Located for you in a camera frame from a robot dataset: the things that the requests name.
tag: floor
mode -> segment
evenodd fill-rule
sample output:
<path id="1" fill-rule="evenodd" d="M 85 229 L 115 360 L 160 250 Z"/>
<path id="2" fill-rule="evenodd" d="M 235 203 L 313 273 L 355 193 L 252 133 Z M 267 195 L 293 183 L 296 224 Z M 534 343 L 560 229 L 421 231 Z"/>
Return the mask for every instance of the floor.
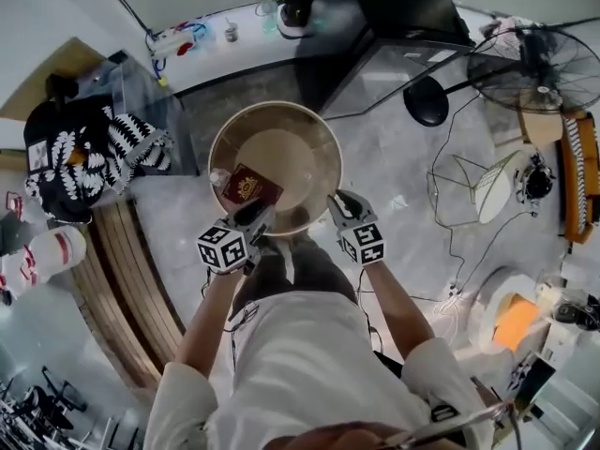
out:
<path id="1" fill-rule="evenodd" d="M 459 83 L 464 79 L 463 65 L 464 62 L 455 61 L 436 72 L 434 77 L 444 87 Z M 133 186 L 158 271 L 184 324 L 190 322 L 201 302 L 200 287 L 206 278 L 194 237 L 219 217 L 205 171 L 210 144 L 225 121 L 251 103 L 268 99 L 301 103 L 294 76 L 293 66 L 286 65 L 219 82 L 183 96 L 184 105 L 194 121 L 191 138 L 200 177 L 147 177 L 137 180 Z M 472 89 L 451 95 L 450 115 L 474 96 Z M 522 148 L 519 144 L 495 148 L 488 125 L 491 114 L 494 112 L 487 109 L 481 98 L 476 98 L 457 114 L 449 143 L 438 158 L 436 173 L 460 177 L 460 169 L 453 167 L 451 154 L 488 167 L 512 150 Z M 497 115 L 492 120 L 497 122 Z M 560 195 L 556 186 L 543 200 L 539 217 L 516 217 L 495 240 L 496 232 L 510 218 L 526 210 L 514 198 L 489 224 L 459 227 L 454 231 L 452 251 L 464 259 L 464 265 L 461 266 L 460 258 L 449 254 L 451 234 L 434 221 L 427 173 L 448 136 L 450 124 L 449 117 L 440 127 L 422 127 L 408 114 L 401 93 L 370 113 L 330 122 L 344 158 L 342 186 L 362 194 L 373 205 L 387 235 L 386 262 L 397 279 L 410 294 L 428 299 L 443 301 L 448 298 L 451 283 L 456 283 L 463 291 L 463 298 L 455 307 L 446 310 L 447 315 L 441 314 L 440 304 L 436 302 L 416 300 L 416 303 L 427 315 L 436 334 L 445 337 L 456 351 L 464 351 L 469 347 L 464 328 L 473 300 L 470 295 L 477 292 L 486 278 L 506 265 L 535 279 L 558 273 L 566 244 L 558 236 Z M 549 148 L 544 154 L 547 164 L 556 170 L 555 151 Z M 521 152 L 513 160 L 513 167 L 524 167 L 527 155 L 527 152 Z M 481 175 L 476 167 L 468 172 L 472 179 Z M 442 181 L 438 181 L 438 186 L 440 220 L 451 223 L 476 218 L 466 188 Z M 330 217 L 313 224 L 310 234 L 357 285 L 360 268 L 341 253 Z M 492 240 L 493 245 L 487 251 Z M 363 288 L 370 288 L 367 281 L 363 281 Z M 382 335 L 385 353 L 399 359 L 374 295 L 364 294 L 363 303 Z M 374 347 L 378 348 L 379 340 L 374 338 L 373 341 Z M 485 365 L 478 364 L 480 377 L 485 379 L 487 372 L 493 375 L 498 372 L 499 365 L 512 363 L 510 355 L 497 358 L 502 361 L 486 358 Z M 470 365 L 467 359 L 463 363 Z M 219 384 L 226 392 L 228 369 L 223 365 L 219 368 L 222 372 L 218 376 Z"/>

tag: wooden slats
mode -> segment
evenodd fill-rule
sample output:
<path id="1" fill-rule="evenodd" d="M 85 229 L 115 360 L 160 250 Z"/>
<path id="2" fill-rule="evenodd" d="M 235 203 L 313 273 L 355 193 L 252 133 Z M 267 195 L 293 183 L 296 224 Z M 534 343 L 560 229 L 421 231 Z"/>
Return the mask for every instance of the wooden slats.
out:
<path id="1" fill-rule="evenodd" d="M 121 247 L 118 236 L 119 233 L 123 233 L 123 228 L 121 226 L 121 229 L 116 230 L 111 221 L 118 218 L 118 215 L 114 214 L 115 211 L 114 208 L 111 208 L 94 212 L 94 224 L 116 280 L 112 291 L 123 297 L 132 317 L 140 326 L 151 352 L 157 356 L 157 360 L 164 367 L 167 362 L 173 360 L 174 350 L 170 345 L 173 339 L 170 338 L 170 341 L 166 341 L 165 337 L 168 332 L 165 325 L 159 324 L 161 319 L 156 306 L 148 298 L 143 284 L 140 285 L 140 282 L 137 281 L 138 273 L 131 271 L 128 265 L 128 258 L 131 258 L 130 249 L 128 246 Z"/>
<path id="2" fill-rule="evenodd" d="M 147 249 L 135 208 L 126 202 L 94 211 L 82 230 L 87 255 L 72 269 L 87 321 L 126 372 L 124 379 L 156 388 L 173 360 L 183 325 L 173 310 Z"/>
<path id="3" fill-rule="evenodd" d="M 72 273 L 90 314 L 131 380 L 140 387 L 155 388 L 160 379 L 160 370 L 135 335 L 132 327 L 137 327 L 137 324 L 132 318 L 128 321 L 115 298 L 89 231 L 83 229 L 82 233 L 87 243 L 87 254 Z"/>

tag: person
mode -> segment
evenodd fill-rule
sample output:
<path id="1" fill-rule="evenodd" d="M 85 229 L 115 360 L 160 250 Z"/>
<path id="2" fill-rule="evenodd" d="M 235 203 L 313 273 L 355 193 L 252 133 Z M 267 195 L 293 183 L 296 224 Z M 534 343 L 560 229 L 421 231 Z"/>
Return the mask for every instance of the person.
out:
<path id="1" fill-rule="evenodd" d="M 384 262 L 365 266 L 401 379 L 371 348 L 352 284 L 306 233 L 290 242 L 294 282 L 273 241 L 243 282 L 215 276 L 164 370 L 145 450 L 374 450 L 442 413 L 484 409 L 474 385 Z M 228 313 L 232 393 L 218 405 L 209 377 Z M 490 422 L 427 449 L 491 448 Z"/>

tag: gray shorts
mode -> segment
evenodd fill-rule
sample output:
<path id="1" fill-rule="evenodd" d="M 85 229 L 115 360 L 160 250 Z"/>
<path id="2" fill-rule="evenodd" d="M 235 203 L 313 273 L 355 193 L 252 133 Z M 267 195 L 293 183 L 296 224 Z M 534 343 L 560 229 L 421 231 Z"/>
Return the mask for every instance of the gray shorts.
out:
<path id="1" fill-rule="evenodd" d="M 307 235 L 290 243 L 294 282 L 287 279 L 285 259 L 279 251 L 262 256 L 252 275 L 246 279 L 233 300 L 232 318 L 249 302 L 287 292 L 341 293 L 357 304 L 353 285 L 332 262 L 325 250 Z"/>

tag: red passport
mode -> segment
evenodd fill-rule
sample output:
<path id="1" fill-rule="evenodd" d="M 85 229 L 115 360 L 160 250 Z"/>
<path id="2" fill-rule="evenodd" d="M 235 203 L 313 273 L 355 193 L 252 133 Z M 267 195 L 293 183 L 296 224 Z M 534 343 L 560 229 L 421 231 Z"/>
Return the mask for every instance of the red passport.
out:
<path id="1" fill-rule="evenodd" d="M 282 193 L 283 188 L 279 185 L 240 163 L 221 195 L 237 205 L 255 198 L 275 205 Z"/>

